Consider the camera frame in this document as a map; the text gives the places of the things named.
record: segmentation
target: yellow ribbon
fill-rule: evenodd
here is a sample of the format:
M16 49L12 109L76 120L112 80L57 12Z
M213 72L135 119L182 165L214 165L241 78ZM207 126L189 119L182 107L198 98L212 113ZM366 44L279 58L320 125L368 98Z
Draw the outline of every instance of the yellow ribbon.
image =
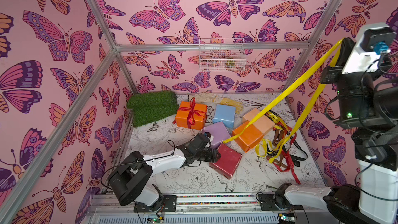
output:
M341 39L340 41L338 41L330 50L328 50L328 52L326 52L326 54L324 54L319 61L317 61L312 67L310 67L307 72L305 72L302 76L300 76L292 85L290 85L285 91L283 91L278 97L276 97L271 103L269 103L263 110L261 110L261 112L259 112L242 130L241 133L230 137L227 140L224 140L223 143L228 143L231 142L232 140L236 139L237 137L239 137L240 135L243 134L243 132L246 130L246 128L248 126L250 126L251 124L253 124L254 122L256 122L261 116L263 116L266 112L268 112L269 110L271 110L274 106L276 106L276 104L278 104L279 102L281 102L284 98L286 98L291 92L293 92L297 87L299 87L303 82L305 82L306 80L308 80L308 78L313 75L316 70L321 67L321 65L327 60L327 58L333 53L333 51L335 51L336 48L340 47L341 42L343 41L343 39ZM331 66L334 66L336 64L336 61L338 59L339 53L336 53L336 55L334 56L332 62L331 62ZM293 128L293 130L291 131L291 133L289 134L289 136L287 136L286 138L284 138L283 140L281 140L281 142L278 143L277 147L273 150L276 151L279 149L278 154L275 157L278 157L282 151L282 146L290 139L290 137L297 132L297 130L299 129L299 127L301 126L301 124L304 122L305 118L307 117L308 113L311 111L312 106L314 105L316 99L318 98L318 96L320 95L320 93L322 92L322 90L325 88L326 85L324 84L320 84L318 86L318 88L316 89L314 95L312 96L310 102L308 103L308 105L306 106L306 108L304 109L303 113L301 114L301 116L299 117L299 119L296 122L295 127ZM272 163L275 159L275 157L272 157L269 162Z

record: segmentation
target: black mounting plate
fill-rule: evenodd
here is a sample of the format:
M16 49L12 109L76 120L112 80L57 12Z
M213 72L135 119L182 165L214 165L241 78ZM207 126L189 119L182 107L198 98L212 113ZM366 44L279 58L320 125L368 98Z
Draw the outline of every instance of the black mounting plate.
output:
M272 210L272 211L280 211L279 208L276 207L276 202L273 199L274 194L257 194L257 198L260 201L260 207L262 211ZM301 205L293 206L294 210L302 210Z
M175 212L177 206L177 196L176 195L164 195L163 196L164 207L162 212ZM136 208L134 208L134 212L152 212L150 208L144 203L137 202Z

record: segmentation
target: white wire basket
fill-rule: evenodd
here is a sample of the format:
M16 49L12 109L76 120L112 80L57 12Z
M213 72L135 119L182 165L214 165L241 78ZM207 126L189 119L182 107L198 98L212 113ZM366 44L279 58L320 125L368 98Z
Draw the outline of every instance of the white wire basket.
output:
M234 43L234 38L230 39L231 43L222 43L220 38L202 38L199 44L199 71L230 71L242 72L245 69L246 54L243 49L243 43Z

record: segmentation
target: red ribbon bow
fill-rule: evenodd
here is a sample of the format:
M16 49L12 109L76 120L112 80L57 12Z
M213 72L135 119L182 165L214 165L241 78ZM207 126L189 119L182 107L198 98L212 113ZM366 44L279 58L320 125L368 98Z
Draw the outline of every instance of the red ribbon bow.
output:
M202 116L201 113L204 114L205 119L203 121L206 121L207 119L207 112L204 111L199 111L199 110L195 110L195 98L192 98L191 101L189 102L189 107L179 107L178 111L189 111L188 113L188 117L187 117L187 127L191 128L191 125L195 125L195 119L193 118L193 115L197 115L197 116Z

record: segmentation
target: pink butterfly wallpaper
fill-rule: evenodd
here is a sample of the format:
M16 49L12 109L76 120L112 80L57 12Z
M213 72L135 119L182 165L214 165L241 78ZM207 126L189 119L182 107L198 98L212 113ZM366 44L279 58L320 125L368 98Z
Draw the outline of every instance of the pink butterfly wallpaper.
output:
M306 63L314 64L341 38L355 37L363 24L386 22L392 28L397 29L397 10L396 5L391 4L392 1L343 0L341 6L338 8L338 12L330 20ZM398 51L396 48L397 44L398 42L394 41L391 48L392 54ZM395 63L395 58L392 62L394 66L390 72L396 73L398 63ZM310 101L312 94L318 87L321 70L327 64L325 62L308 81L303 83L302 87L299 87L299 89L290 94L293 100L291 101L289 98L289 104L296 118L300 116L302 110ZM381 77L375 83L384 79L386 78ZM339 116L337 102L326 108L330 99L336 95L336 88L331 84L326 85L323 93L318 97L313 106L311 113L301 125L303 136L311 147L312 154L329 186L341 185L346 182L354 184L354 177L358 173L354 142L351 140L351 134L355 129L344 130L329 121L323 114L328 112L330 116L334 116L335 118Z

